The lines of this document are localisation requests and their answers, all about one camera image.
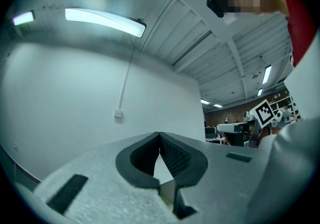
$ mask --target red clothing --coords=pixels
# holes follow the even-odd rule
[[[312,43],[317,26],[302,0],[285,0],[289,12],[288,31],[292,43],[290,62],[296,67]]]

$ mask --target textured gray surface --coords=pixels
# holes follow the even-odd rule
[[[197,211],[187,218],[177,219],[156,190],[131,186],[116,169],[116,155],[150,134],[102,145],[85,153],[52,173],[34,193],[47,202],[73,174],[81,174],[89,180],[64,214],[77,223],[243,223],[269,152],[168,134],[200,150],[208,159],[208,169],[199,183],[181,189],[185,204]],[[252,156],[252,161],[226,157],[230,152]]]
[[[74,174],[89,179],[64,216],[77,223],[172,223],[176,216],[154,189],[135,188],[118,173],[116,155],[150,134],[97,147],[47,177],[34,191],[47,202]]]
[[[38,196],[21,184],[15,183],[15,187],[23,197],[24,201],[31,207],[42,221],[50,224],[76,224],[76,222],[63,217],[49,208]]]

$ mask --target ceiling beam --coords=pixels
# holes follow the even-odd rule
[[[229,39],[227,41],[227,45],[229,46],[230,51],[231,51],[231,53],[232,53],[232,55],[234,57],[236,66],[238,67],[240,76],[242,78],[242,85],[243,85],[244,95],[245,95],[245,98],[247,98],[248,97],[248,89],[247,89],[245,71],[244,71],[244,67],[243,67],[241,59],[240,59],[240,55],[239,55],[238,49],[236,47],[235,42],[232,39]]]
[[[235,21],[231,22],[227,27],[231,32],[232,36],[240,33],[241,31],[247,29],[254,23],[263,23],[269,17],[267,15],[252,15],[248,17],[240,17],[237,18]]]
[[[248,88],[247,88],[247,82],[246,82],[246,77],[242,77],[241,78],[242,81],[242,85],[243,85],[243,90],[244,90],[244,95],[245,95],[245,99],[248,98]]]
[[[235,21],[235,24],[231,23],[229,29],[237,30],[236,25],[237,23],[241,23],[241,20],[242,18],[239,18],[237,19],[237,21]],[[288,32],[288,22],[284,23],[283,20],[281,20],[280,16],[277,17],[274,14],[263,16],[261,17],[260,21],[257,21],[256,24],[252,24],[251,26],[249,26],[248,28],[245,28],[242,31],[236,31],[238,32],[235,35],[236,37],[238,37],[237,44],[247,45],[252,42],[252,37],[257,37],[257,33],[259,33],[260,35],[267,36],[269,35],[268,33],[270,33],[270,31],[277,29],[279,26],[282,26],[282,25],[283,25],[283,29],[286,29]]]
[[[198,34],[198,36],[189,42],[186,47],[184,47],[182,50],[179,50],[177,56],[170,61],[171,66],[175,66],[179,61],[181,61],[194,47],[196,47],[198,44],[202,42],[203,39],[205,39],[207,36],[212,34],[212,32],[208,29],[201,29],[201,33]]]
[[[223,85],[221,85],[221,86],[219,86],[219,87],[217,87],[217,88],[214,88],[214,89],[212,89],[212,90],[208,90],[208,91],[201,92],[201,95],[211,94],[211,93],[215,92],[216,90],[221,90],[222,88],[224,88],[224,87],[226,87],[226,86],[228,86],[228,85],[230,85],[230,84],[236,83],[236,82],[238,82],[238,81],[240,81],[240,80],[242,80],[242,78],[239,78],[239,79],[237,79],[237,80],[233,80],[233,81],[231,81],[231,82],[225,83],[225,84],[223,84]]]
[[[259,43],[257,41],[256,45],[252,46],[252,48],[249,50],[241,48],[240,52],[243,53],[242,59],[245,65],[248,64],[247,62],[252,61],[252,59],[256,58],[257,56],[262,56],[263,53],[266,54],[269,49],[273,50],[273,47],[276,47],[276,45],[281,44],[283,41],[289,40],[290,37],[287,35],[287,33],[279,34],[278,37],[273,36],[273,40],[268,38],[266,42],[262,41]]]
[[[190,66],[197,59],[206,54],[210,49],[217,45],[219,41],[211,33],[200,43],[198,43],[191,51],[188,52],[177,64],[174,65],[174,71],[180,73],[185,68]]]
[[[284,26],[281,29],[275,29],[274,33],[269,32],[264,35],[268,38],[266,39],[261,36],[260,38],[252,40],[249,43],[238,43],[240,52],[244,53],[243,58],[246,58],[247,56],[259,55],[266,49],[271,48],[271,46],[275,46],[289,38],[288,29]]]
[[[219,75],[217,75],[217,76],[215,76],[214,78],[210,79],[209,81],[207,81],[207,82],[205,82],[205,83],[200,84],[199,87],[200,87],[200,88],[207,87],[207,86],[211,85],[212,83],[214,83],[215,81],[217,81],[217,80],[225,77],[226,75],[229,75],[231,72],[236,71],[236,70],[238,70],[238,67],[237,67],[237,66],[236,66],[236,67],[233,67],[233,68],[231,68],[231,69],[229,69],[229,70],[227,70],[227,71],[225,71],[225,72],[223,72],[223,73],[221,73],[221,74],[219,74]]]
[[[289,38],[286,38],[280,42],[275,42],[274,45],[263,52],[261,52],[258,55],[254,55],[252,58],[246,58],[245,64],[243,65],[244,68],[247,66],[252,66],[252,64],[257,61],[258,59],[261,60],[260,56],[268,57],[270,55],[279,54],[279,52],[282,52],[283,48],[286,47],[288,44],[288,41],[290,41]]]
[[[157,31],[157,28],[160,26],[160,24],[165,20],[165,18],[167,17],[168,12],[172,9],[172,7],[175,5],[175,3],[177,2],[177,0],[169,0],[169,4],[165,7],[165,9],[163,10],[163,12],[161,13],[161,16],[156,20],[154,26],[152,27],[149,35],[147,36],[144,44],[141,47],[141,51],[143,51],[144,49],[146,49],[146,47],[148,46],[148,44],[151,41],[151,38],[153,37],[154,33]]]

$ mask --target black slot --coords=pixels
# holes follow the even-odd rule
[[[208,167],[207,157],[165,132],[160,132],[160,155],[178,189],[195,186]]]
[[[63,215],[87,181],[88,177],[79,174],[73,175],[46,204]]]
[[[234,160],[238,160],[241,162],[245,162],[245,163],[249,163],[252,159],[252,156],[237,154],[237,153],[228,153],[226,157]]]

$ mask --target shelf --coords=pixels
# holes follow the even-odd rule
[[[290,106],[290,105],[292,105],[292,103],[288,104],[288,106]],[[274,112],[274,111],[278,111],[279,109],[280,109],[280,108],[277,108],[277,109],[273,110],[273,112]]]
[[[287,96],[287,97],[285,97],[285,98],[283,98],[283,99],[280,99],[280,100],[278,100],[278,101],[276,101],[276,102],[272,102],[272,103],[269,103],[269,104],[270,104],[270,106],[271,106],[271,105],[276,104],[276,103],[278,103],[278,102],[282,102],[282,101],[284,101],[284,100],[286,100],[286,99],[288,99],[288,98],[290,98],[290,96]]]
[[[278,111],[280,108],[277,108],[277,109],[275,109],[275,110],[273,110],[273,112],[275,112],[275,111]],[[298,110],[296,110],[296,111],[298,111]],[[291,114],[293,114],[293,111],[289,111]]]

